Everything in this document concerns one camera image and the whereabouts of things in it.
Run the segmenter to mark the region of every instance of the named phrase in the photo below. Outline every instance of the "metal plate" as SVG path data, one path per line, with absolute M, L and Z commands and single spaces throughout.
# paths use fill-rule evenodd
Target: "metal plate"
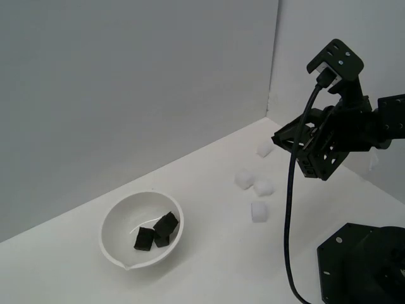
M 347 223 L 318 247 L 322 300 L 326 304 L 353 304 L 344 284 L 343 259 L 374 229 L 376 227 Z

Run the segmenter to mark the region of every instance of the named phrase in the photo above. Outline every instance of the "white backdrop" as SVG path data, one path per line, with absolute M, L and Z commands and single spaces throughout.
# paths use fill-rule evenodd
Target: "white backdrop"
M 404 13 L 403 0 L 281 0 L 268 116 L 285 124 L 302 113 L 317 75 L 308 75 L 306 65 L 333 38 L 364 61 L 360 82 L 373 107 L 378 98 L 404 94 Z M 325 90 L 314 106 L 323 109 L 338 100 Z M 393 141 L 377 155 L 371 172 L 369 153 L 351 153 L 345 165 L 405 202 L 405 141 Z
M 1 1 L 0 241 L 264 117 L 277 5 Z

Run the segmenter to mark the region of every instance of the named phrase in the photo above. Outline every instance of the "white cube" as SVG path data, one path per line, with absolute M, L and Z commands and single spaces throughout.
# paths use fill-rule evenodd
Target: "white cube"
M 261 144 L 258 146 L 258 151 L 257 151 L 257 153 L 258 153 L 258 155 L 260 155 L 261 157 L 264 158 L 264 157 L 266 157 L 267 155 L 269 155 L 269 153 L 272 152 L 273 149 L 274 149 L 273 141 L 268 140 L 268 141 L 265 141 L 265 142 L 261 143 Z
M 246 190 L 254 184 L 254 175 L 246 169 L 239 170 L 235 175 L 235 183 Z
M 256 179 L 253 188 L 258 196 L 272 195 L 274 193 L 273 183 L 269 179 Z
M 265 223 L 268 220 L 268 209 L 264 201 L 252 202 L 252 221 L 254 223 Z

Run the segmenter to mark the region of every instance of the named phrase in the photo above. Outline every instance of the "white table surface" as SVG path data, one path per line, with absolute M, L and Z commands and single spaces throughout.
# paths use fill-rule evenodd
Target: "white table surface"
M 167 166 L 0 243 L 0 303 L 298 303 L 285 275 L 282 234 L 289 154 L 259 143 L 279 128 L 264 118 Z M 253 224 L 253 189 L 240 168 L 269 177 L 270 220 Z M 185 229 L 163 263 L 125 271 L 102 255 L 97 235 L 120 199 L 145 189 L 181 204 Z M 346 222 L 405 227 L 405 205 L 340 167 L 328 182 L 296 172 L 291 231 L 297 288 L 322 303 L 316 248 Z

